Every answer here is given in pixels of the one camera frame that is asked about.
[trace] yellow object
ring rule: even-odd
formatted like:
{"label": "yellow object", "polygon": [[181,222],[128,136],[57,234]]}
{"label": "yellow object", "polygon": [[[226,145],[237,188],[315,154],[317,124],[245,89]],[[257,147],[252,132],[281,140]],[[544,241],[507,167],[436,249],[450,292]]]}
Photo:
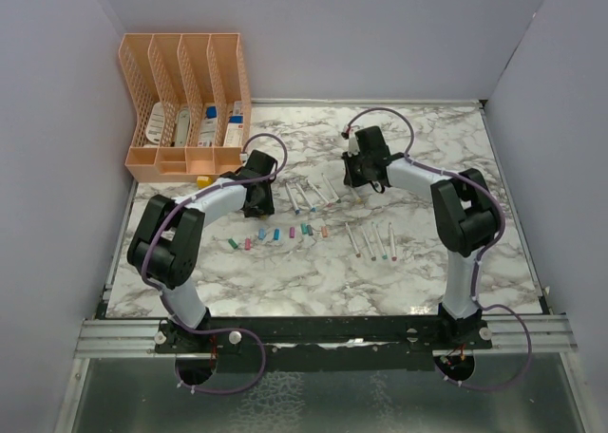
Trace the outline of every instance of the yellow object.
{"label": "yellow object", "polygon": [[213,180],[206,176],[197,177],[197,186],[199,189],[206,188],[210,184],[213,184]]}

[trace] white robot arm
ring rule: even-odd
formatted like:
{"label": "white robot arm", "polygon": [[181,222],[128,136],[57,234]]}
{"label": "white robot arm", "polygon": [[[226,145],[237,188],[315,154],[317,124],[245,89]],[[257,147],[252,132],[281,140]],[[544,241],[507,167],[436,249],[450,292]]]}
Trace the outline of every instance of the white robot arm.
{"label": "white robot arm", "polygon": [[[392,155],[379,127],[357,131],[349,138],[349,151],[343,153],[344,183],[356,187],[370,183],[378,193],[387,187],[405,189],[432,201],[437,232],[447,247],[447,285],[441,309],[459,321],[479,314],[473,288],[477,253],[498,231],[498,211],[474,188],[466,187],[446,175],[423,169],[402,153]],[[462,172],[485,189],[484,178],[475,169]],[[463,202],[470,201],[468,208]]]}
{"label": "white robot arm", "polygon": [[[209,224],[229,213],[242,210],[245,217],[262,217],[275,212],[271,183],[273,179],[247,184],[235,184],[240,180],[269,176],[276,167],[274,158],[254,150],[247,163],[235,173],[224,174],[213,185],[205,188],[208,194],[197,192],[196,200],[187,203],[171,220],[173,238],[161,237],[151,245],[161,223],[178,204],[191,199],[173,200],[161,195],[152,197],[133,235],[127,251],[127,261],[139,273],[150,246],[154,246],[147,264],[147,275],[152,285],[159,289],[162,303],[172,316],[190,329],[196,329],[209,317],[209,310],[200,301],[190,275],[199,256],[200,237]],[[223,184],[232,183],[229,187]]]}

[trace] lavender wall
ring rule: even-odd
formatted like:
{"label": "lavender wall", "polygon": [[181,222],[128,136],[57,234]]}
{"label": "lavender wall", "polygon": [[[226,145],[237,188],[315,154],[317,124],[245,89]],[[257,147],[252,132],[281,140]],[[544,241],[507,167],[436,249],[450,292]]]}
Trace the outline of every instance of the lavender wall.
{"label": "lavender wall", "polygon": [[541,282],[570,317],[599,406],[608,406],[607,19],[605,0],[546,0],[487,107]]}
{"label": "lavender wall", "polygon": [[258,98],[489,97],[542,0],[102,0],[128,31],[240,31]]}
{"label": "lavender wall", "polygon": [[0,0],[0,419],[52,431],[120,225],[133,111],[96,0]]}

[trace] bolt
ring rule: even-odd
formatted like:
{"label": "bolt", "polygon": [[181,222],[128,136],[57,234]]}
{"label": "bolt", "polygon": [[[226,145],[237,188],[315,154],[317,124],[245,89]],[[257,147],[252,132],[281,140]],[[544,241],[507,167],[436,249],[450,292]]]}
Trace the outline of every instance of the bolt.
{"label": "bolt", "polygon": [[488,327],[481,327],[479,329],[479,336],[482,338],[482,340],[489,341],[492,339],[492,330],[490,330]]}
{"label": "bolt", "polygon": [[161,331],[154,335],[154,343],[156,343],[157,345],[162,345],[165,341],[167,341],[167,337],[164,336],[164,333],[162,333]]}
{"label": "bolt", "polygon": [[230,332],[230,334],[228,335],[228,341],[230,343],[232,343],[233,345],[237,345],[238,343],[240,343],[240,340],[242,339],[242,336],[240,334],[239,331],[233,330]]}

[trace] marble surface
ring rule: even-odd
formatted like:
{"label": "marble surface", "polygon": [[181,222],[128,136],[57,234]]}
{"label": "marble surface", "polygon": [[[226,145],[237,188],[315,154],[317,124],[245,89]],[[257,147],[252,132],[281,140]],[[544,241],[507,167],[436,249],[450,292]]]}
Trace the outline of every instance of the marble surface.
{"label": "marble surface", "polygon": [[[415,159],[456,171],[480,169],[507,214],[506,233],[483,265],[480,298],[483,304],[505,303],[518,312],[541,312],[496,161],[492,155],[480,112],[474,107],[399,108],[416,131],[411,151]],[[232,213],[216,221],[202,236],[199,260],[193,273],[197,290],[212,314],[218,315],[349,315],[433,313],[446,286],[447,251],[437,236],[431,204],[411,193],[390,188],[384,195],[370,186],[358,188],[364,200],[355,203],[342,184],[340,159],[346,142],[339,131],[356,115],[355,107],[257,106],[252,113],[251,134],[271,131],[290,149],[287,167],[273,184],[276,213],[266,220],[245,219]],[[405,148],[409,136],[403,123],[390,114],[371,113],[357,124],[378,124],[391,152]],[[280,159],[281,150],[272,140],[255,141]],[[321,173],[332,182],[342,203],[320,206],[315,213],[299,200],[296,216],[284,188],[286,181],[299,181],[310,199],[320,200],[306,185],[310,179],[329,198]],[[183,183],[141,184],[138,187],[115,275],[107,317],[164,316],[156,291],[147,288],[126,262],[126,249],[149,198],[157,193],[183,196],[196,185]],[[302,235],[300,223],[313,226],[314,235]],[[354,255],[345,229],[349,222],[363,253]],[[396,235],[398,260],[372,261],[361,235],[364,226],[376,222],[389,250],[388,225]],[[321,226],[329,236],[323,238]],[[289,239],[289,228],[296,227]],[[257,239],[260,227],[267,231]],[[279,241],[272,232],[279,228]],[[245,237],[252,239],[244,251]],[[233,250],[228,239],[239,248]],[[374,250],[378,253],[375,242]]]}

